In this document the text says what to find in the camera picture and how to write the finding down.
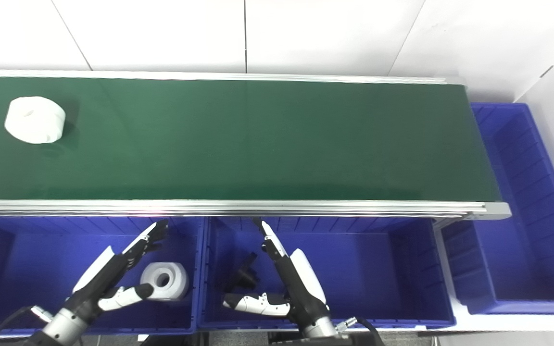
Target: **blue storage crate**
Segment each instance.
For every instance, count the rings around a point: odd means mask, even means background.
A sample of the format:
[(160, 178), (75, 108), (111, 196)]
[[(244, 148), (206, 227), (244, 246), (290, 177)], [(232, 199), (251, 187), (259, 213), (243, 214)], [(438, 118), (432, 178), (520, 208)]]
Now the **blue storage crate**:
[(554, 170), (522, 103), (473, 103), (513, 217), (442, 231), (457, 298), (470, 313), (554, 314)]
[[(0, 217), (0, 322), (16, 309), (40, 305), (56, 313), (78, 279), (106, 249), (121, 252), (160, 218)], [(140, 302), (103, 313), (90, 334), (188, 334), (195, 330), (206, 219), (170, 218), (163, 248), (150, 252), (119, 283), (137, 285), (153, 261), (178, 261), (189, 275), (180, 302)], [(44, 323), (30, 314), (2, 335), (29, 335)]]
[[(266, 217), (289, 253), (301, 248), (317, 274), (335, 322), (367, 318), (377, 328), (441, 328), (454, 324), (429, 219)], [(209, 219), (202, 270), (200, 328), (284, 329), (290, 321), (222, 305), (224, 285), (249, 255), (260, 278), (256, 293), (285, 293), (263, 237), (251, 219)], [(235, 293), (249, 293), (238, 287)]]

